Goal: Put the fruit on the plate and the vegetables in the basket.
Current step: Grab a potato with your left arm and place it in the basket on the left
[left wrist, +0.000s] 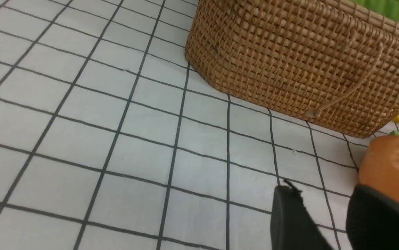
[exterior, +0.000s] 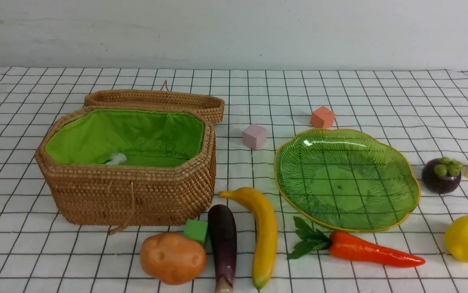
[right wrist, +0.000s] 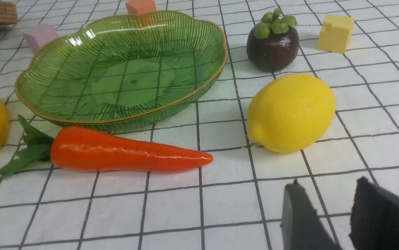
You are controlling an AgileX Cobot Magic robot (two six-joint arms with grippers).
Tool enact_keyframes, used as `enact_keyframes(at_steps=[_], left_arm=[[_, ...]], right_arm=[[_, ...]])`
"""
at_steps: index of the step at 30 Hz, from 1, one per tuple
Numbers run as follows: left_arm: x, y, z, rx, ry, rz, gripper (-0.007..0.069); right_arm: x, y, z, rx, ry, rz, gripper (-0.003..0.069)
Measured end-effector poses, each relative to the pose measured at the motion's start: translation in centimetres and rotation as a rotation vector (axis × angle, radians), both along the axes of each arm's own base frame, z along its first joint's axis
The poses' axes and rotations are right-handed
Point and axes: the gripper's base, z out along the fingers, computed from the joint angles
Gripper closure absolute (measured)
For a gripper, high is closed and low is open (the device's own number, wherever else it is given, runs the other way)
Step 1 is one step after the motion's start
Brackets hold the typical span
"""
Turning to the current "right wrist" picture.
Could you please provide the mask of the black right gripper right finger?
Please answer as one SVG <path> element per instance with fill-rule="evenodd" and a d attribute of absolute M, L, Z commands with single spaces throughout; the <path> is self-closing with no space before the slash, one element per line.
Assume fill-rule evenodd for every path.
<path fill-rule="evenodd" d="M 399 196 L 359 178 L 350 226 L 357 250 L 399 250 Z"/>

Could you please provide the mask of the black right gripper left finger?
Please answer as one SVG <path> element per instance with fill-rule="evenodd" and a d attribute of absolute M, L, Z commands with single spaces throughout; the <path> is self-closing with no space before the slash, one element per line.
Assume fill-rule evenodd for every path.
<path fill-rule="evenodd" d="M 284 250 L 341 249 L 325 230 L 298 180 L 284 187 L 281 231 Z"/>

